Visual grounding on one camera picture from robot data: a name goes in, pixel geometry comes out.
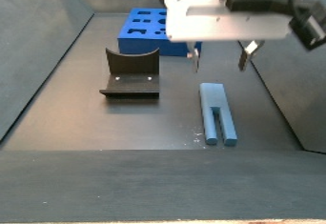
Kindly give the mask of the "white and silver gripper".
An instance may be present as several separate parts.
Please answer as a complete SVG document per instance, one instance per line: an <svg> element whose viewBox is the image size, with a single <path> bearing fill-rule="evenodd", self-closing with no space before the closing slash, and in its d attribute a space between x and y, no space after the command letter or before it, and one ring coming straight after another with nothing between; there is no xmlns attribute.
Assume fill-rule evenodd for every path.
<svg viewBox="0 0 326 224"><path fill-rule="evenodd" d="M238 68L246 71L247 64L264 44L263 40L282 39L288 34L288 17L263 10L230 11L227 0L163 0L167 8L165 34L172 42L239 41L242 53ZM194 71L199 70L200 53L195 42L187 42L187 58Z"/></svg>

